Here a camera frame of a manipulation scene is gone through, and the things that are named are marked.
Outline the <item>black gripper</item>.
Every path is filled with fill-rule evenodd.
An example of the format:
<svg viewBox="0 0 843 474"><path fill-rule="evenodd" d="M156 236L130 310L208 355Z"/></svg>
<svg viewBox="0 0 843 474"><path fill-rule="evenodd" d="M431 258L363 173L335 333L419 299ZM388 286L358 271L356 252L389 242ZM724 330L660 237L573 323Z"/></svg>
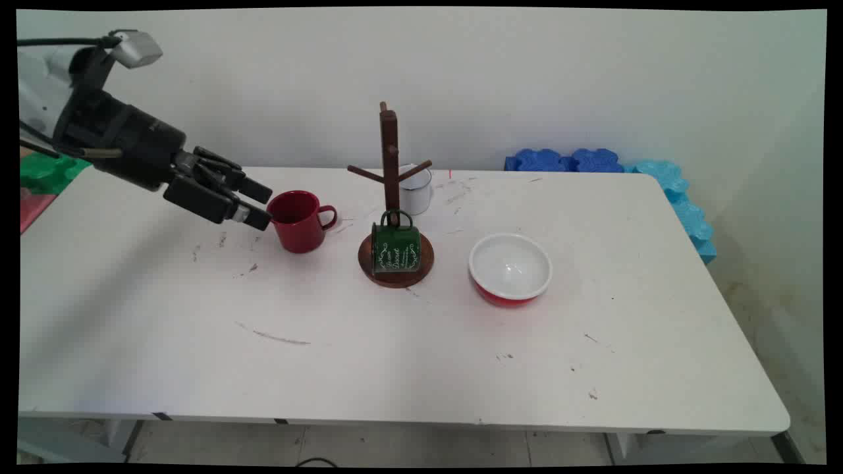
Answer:
<svg viewBox="0 0 843 474"><path fill-rule="evenodd" d="M192 177L173 178L173 159L186 134L101 89L75 90L52 138L69 147L120 150L117 158L93 159L93 166L152 192L169 184L163 193L166 201L213 224L232 220L261 231L270 224L270 213L240 198L268 202L269 187L247 177L234 161L200 146L189 153Z"/></svg>

